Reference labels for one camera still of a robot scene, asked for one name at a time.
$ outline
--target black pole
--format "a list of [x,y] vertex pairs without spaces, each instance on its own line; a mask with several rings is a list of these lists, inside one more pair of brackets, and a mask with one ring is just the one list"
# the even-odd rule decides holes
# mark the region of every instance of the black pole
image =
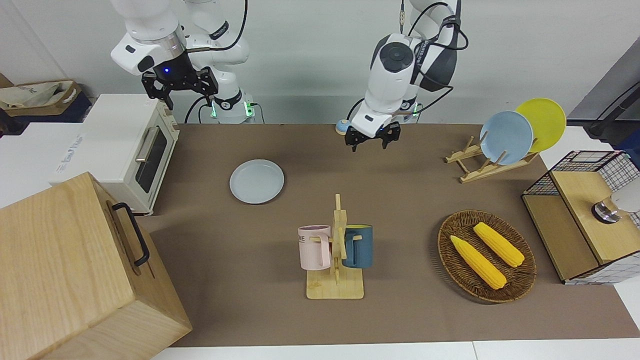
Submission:
[[631,106],[636,100],[640,99],[640,87],[636,88],[634,92],[631,93],[626,99],[622,100],[620,105],[615,107],[602,121],[595,122],[591,126],[589,126],[586,131],[591,137],[602,136],[604,133],[604,129],[611,125],[616,119],[622,115],[629,106]]

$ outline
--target oven window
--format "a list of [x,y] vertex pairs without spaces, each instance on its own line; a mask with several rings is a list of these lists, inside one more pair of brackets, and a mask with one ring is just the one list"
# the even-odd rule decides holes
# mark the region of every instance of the oven window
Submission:
[[156,141],[151,147],[148,160],[138,166],[138,172],[136,173],[136,182],[142,187],[145,193],[149,193],[149,190],[151,190],[151,184],[156,178],[156,172],[162,161],[162,155],[165,149],[166,137],[164,137],[162,131],[159,131]]

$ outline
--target yellow plate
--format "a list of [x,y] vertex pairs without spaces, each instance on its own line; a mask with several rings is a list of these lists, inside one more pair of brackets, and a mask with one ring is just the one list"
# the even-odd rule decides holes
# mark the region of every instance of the yellow plate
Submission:
[[516,112],[527,118],[537,140],[531,152],[547,150],[555,145],[566,128],[566,115],[560,105],[551,99],[536,98],[523,102]]

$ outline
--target woven tray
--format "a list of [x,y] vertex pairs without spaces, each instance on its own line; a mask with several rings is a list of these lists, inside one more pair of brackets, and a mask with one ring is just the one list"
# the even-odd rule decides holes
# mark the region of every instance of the woven tray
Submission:
[[[496,255],[474,233],[473,227],[479,222],[486,223],[509,240],[524,255],[522,265],[512,268]],[[450,235],[466,240],[489,259],[507,278],[507,285],[499,290],[491,289],[458,254]],[[526,240],[503,219],[484,211],[459,211],[447,218],[438,232],[438,252],[444,268],[456,284],[474,297],[488,302],[518,300],[529,292],[536,280],[536,261]]]

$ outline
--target corn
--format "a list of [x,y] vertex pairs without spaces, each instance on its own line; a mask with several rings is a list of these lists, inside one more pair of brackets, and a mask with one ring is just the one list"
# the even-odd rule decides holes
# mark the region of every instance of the corn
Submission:
[[462,256],[473,271],[480,275],[487,285],[494,290],[504,287],[507,283],[507,278],[487,258],[480,254],[473,245],[453,235],[451,235],[451,242],[456,247],[458,254]]
[[474,232],[489,246],[507,265],[512,268],[522,265],[524,255],[496,230],[484,222],[474,226]]

